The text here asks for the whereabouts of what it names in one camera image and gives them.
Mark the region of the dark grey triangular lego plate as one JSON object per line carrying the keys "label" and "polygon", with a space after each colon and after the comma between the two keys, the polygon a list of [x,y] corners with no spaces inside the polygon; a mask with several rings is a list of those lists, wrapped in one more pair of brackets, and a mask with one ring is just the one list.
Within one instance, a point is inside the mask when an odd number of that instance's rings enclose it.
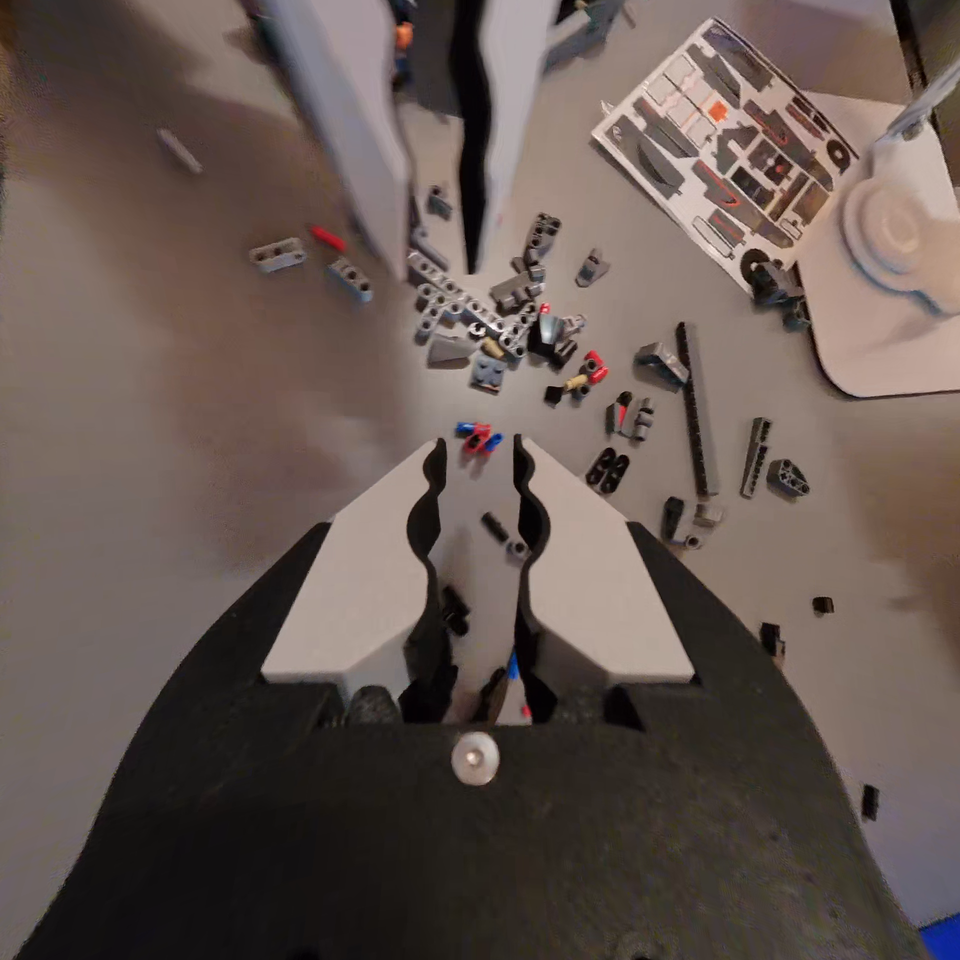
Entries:
{"label": "dark grey triangular lego plate", "polygon": [[804,498],[810,493],[810,483],[798,465],[786,458],[770,462],[766,482],[770,490],[789,500]]}

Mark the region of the white book stand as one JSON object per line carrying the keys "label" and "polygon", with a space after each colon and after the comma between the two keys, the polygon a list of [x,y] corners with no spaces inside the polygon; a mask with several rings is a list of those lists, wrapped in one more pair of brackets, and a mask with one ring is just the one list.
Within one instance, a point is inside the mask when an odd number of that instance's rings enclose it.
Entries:
{"label": "white book stand", "polygon": [[822,372],[856,400],[958,392],[958,2],[891,2],[907,106],[815,93],[854,162],[798,261]]}

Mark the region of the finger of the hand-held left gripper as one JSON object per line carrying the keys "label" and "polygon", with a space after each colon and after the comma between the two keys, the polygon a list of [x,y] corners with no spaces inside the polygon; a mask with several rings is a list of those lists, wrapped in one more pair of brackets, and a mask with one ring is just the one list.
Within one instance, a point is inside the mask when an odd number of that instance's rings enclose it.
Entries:
{"label": "finger of the hand-held left gripper", "polygon": [[449,71],[462,120],[458,178],[465,268],[478,274],[498,229],[544,73],[557,1],[459,1]]}
{"label": "finger of the hand-held left gripper", "polygon": [[366,240],[407,276],[412,161],[392,88],[396,24],[381,1],[260,2],[297,104],[330,153]]}

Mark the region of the dark grey lego liftarm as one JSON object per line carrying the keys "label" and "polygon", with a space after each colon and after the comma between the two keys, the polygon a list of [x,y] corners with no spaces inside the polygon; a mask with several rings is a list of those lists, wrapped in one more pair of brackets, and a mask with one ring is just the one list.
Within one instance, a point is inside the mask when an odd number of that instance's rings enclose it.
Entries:
{"label": "dark grey lego liftarm", "polygon": [[754,418],[751,423],[750,439],[739,491],[742,498],[752,499],[756,493],[769,450],[768,439],[771,428],[772,421],[764,416]]}

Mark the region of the light grey short lego beam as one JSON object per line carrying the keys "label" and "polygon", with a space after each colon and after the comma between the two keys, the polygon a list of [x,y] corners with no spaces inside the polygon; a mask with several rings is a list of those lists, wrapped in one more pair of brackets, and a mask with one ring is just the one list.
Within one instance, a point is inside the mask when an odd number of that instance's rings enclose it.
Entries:
{"label": "light grey short lego beam", "polygon": [[300,237],[293,236],[248,251],[249,262],[263,274],[273,274],[302,265],[307,259]]}
{"label": "light grey short lego beam", "polygon": [[362,270],[344,256],[336,258],[326,266],[330,276],[352,294],[360,303],[367,304],[373,300],[374,288],[372,282]]}

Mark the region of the sticker sheet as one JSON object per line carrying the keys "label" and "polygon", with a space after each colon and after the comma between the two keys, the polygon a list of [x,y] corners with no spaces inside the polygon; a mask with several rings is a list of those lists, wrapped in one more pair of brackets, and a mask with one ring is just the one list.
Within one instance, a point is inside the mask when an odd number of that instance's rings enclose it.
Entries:
{"label": "sticker sheet", "polygon": [[744,36],[705,20],[591,138],[744,291],[791,268],[860,160],[854,144]]}

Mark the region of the light grey lego axle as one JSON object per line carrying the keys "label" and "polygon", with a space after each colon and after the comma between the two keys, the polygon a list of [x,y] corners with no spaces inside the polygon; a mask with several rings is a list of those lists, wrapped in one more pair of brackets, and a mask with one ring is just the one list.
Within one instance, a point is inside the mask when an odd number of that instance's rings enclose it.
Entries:
{"label": "light grey lego axle", "polygon": [[194,156],[172,130],[166,127],[159,127],[155,133],[162,148],[184,171],[188,172],[191,176],[200,176],[204,173],[203,164],[198,161],[197,157]]}

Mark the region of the dark grey lego wedge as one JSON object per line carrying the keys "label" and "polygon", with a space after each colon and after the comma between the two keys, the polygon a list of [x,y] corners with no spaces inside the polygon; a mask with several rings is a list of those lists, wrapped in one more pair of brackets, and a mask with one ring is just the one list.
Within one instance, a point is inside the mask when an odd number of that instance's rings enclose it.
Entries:
{"label": "dark grey lego wedge", "polygon": [[634,355],[633,362],[653,372],[673,392],[683,390],[690,380],[687,365],[661,341],[643,345]]}

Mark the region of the dark grey lego block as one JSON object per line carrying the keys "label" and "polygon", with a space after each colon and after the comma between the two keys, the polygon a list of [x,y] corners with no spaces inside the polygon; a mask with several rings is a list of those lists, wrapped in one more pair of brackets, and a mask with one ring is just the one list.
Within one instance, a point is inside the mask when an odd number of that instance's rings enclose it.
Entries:
{"label": "dark grey lego block", "polygon": [[701,549],[726,518],[726,509],[710,501],[670,496],[664,501],[661,538],[668,546]]}

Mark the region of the pile of loose lego pieces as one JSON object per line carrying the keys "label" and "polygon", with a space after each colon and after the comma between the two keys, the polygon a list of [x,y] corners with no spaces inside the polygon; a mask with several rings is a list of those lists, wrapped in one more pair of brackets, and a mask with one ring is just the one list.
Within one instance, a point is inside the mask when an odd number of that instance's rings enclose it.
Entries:
{"label": "pile of loose lego pieces", "polygon": [[[446,221],[450,221],[452,217],[452,205],[443,186],[431,185],[429,187],[426,195],[426,210]],[[530,241],[533,246],[527,251],[529,256],[524,254],[522,258],[519,258],[519,260],[513,264],[514,266],[519,265],[520,268],[530,267],[534,272],[540,269],[532,259],[534,254],[546,254],[547,234],[552,232],[554,228],[558,230],[561,225],[558,219],[548,217],[546,214],[538,214],[538,218],[534,224],[533,239]],[[431,253],[427,250],[429,245],[426,243],[426,236],[426,228],[422,224],[412,227],[412,245],[416,246],[413,244],[413,241],[416,240],[417,243],[419,243],[417,249],[441,266],[441,260],[443,258],[441,258],[438,253]],[[582,268],[576,277],[576,283],[581,287],[590,286],[605,276],[609,268],[610,263],[603,259],[601,250],[598,247],[593,248],[583,261]],[[550,317],[548,317],[549,309],[549,304],[547,303],[538,307],[530,336],[534,334],[540,335],[542,333],[542,327],[544,326],[542,322],[545,323],[550,319]],[[585,322],[582,317],[559,318],[557,319],[558,332],[553,334],[553,339],[549,341],[544,339],[542,342],[537,341],[537,343],[546,350],[546,353],[543,355],[546,356],[549,363],[557,370],[563,366],[562,362],[566,363],[567,360],[570,359],[570,356],[575,353],[577,346],[575,334],[577,334]],[[431,343],[431,351],[433,351],[434,348],[438,349],[438,342]],[[486,353],[486,348],[487,345],[484,343],[479,352],[471,354],[475,360],[472,368],[474,377],[471,382],[475,387],[484,389],[491,388],[496,392],[501,386],[501,375],[506,370],[506,366],[504,366],[503,360],[495,359],[492,355]],[[562,385],[549,386],[545,391],[544,400],[551,405],[556,405],[564,397],[582,400],[596,384],[606,377],[608,372],[607,367],[595,351],[584,354],[580,373],[572,379],[564,381]],[[609,408],[610,429],[614,434],[618,433],[620,428],[623,427],[631,402],[632,394],[630,391],[626,391],[619,394],[616,402]],[[650,426],[651,420],[649,417],[647,417],[647,419],[643,418],[646,417],[647,414],[652,415],[653,408],[649,407],[648,400],[644,400],[644,403],[648,404],[648,406],[640,410],[638,419],[634,425],[638,432],[635,436],[634,434],[622,433],[624,437],[630,436],[636,440],[643,439],[642,434],[645,437],[644,431]],[[489,455],[484,455],[482,451],[472,456],[481,458],[489,457]],[[618,488],[622,477],[626,474],[629,464],[630,457],[627,454],[618,454],[612,447],[607,447],[598,455],[593,465],[585,474],[585,482],[588,486],[595,487],[598,493],[605,496],[609,495]],[[482,517],[482,523],[485,528],[494,535],[498,543],[506,546],[510,557],[523,559],[526,556],[528,547],[525,541],[523,541],[522,538],[511,540],[506,528],[504,528],[495,517],[485,513]],[[469,631],[470,613],[470,608],[466,605],[456,589],[453,586],[445,585],[441,590],[441,616],[443,624],[448,631],[457,637],[465,636]],[[517,660],[515,652],[513,652],[510,654],[508,667],[497,667],[489,684],[484,688],[484,692],[481,695],[481,707],[478,716],[486,716],[485,712],[493,696],[491,690],[500,690],[500,693],[503,693],[507,685],[507,679],[505,678],[511,678],[510,682],[512,683],[513,680],[516,680],[519,676]]]}

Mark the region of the dark grey lego connector assembly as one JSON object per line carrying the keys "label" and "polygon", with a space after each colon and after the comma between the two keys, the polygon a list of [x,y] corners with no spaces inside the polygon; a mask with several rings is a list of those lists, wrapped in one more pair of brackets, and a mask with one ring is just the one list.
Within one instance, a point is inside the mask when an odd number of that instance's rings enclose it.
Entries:
{"label": "dark grey lego connector assembly", "polygon": [[739,267],[756,307],[778,309],[786,330],[810,330],[810,308],[797,264],[786,267],[764,251],[750,248],[741,256]]}

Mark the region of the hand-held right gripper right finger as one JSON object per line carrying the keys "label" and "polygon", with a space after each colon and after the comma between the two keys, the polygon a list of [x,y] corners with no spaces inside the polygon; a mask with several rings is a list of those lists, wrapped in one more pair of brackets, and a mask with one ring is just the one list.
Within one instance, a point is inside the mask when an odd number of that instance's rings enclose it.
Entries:
{"label": "hand-held right gripper right finger", "polygon": [[532,438],[512,440],[526,548],[515,660],[532,722],[615,688],[686,686],[691,661],[634,538],[635,526]]}

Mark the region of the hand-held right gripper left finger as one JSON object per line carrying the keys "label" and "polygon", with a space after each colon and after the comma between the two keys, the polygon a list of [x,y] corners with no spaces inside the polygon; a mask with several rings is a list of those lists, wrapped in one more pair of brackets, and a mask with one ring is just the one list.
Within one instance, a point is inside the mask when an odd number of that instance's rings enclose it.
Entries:
{"label": "hand-held right gripper left finger", "polygon": [[326,683],[347,706],[385,690],[408,722],[450,707],[450,638],[430,553],[448,447],[424,443],[326,525],[262,666],[271,684]]}

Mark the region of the lego car chassis model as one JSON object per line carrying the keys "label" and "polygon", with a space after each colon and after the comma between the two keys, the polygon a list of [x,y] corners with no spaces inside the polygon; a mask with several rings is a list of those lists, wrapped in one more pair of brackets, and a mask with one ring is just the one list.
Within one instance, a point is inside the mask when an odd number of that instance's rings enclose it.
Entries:
{"label": "lego car chassis model", "polygon": [[[441,97],[450,93],[447,69],[462,2],[389,1],[395,27],[391,88],[417,89]],[[605,42],[624,2],[549,2],[553,18],[547,28],[546,66]]]}

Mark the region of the person's torso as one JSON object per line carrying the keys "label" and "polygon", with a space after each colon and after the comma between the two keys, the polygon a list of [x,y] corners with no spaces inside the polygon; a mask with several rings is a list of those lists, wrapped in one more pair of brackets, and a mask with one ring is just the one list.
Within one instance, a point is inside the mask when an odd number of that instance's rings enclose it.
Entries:
{"label": "person's torso", "polygon": [[932,959],[959,959],[959,914],[931,922],[918,930]]}

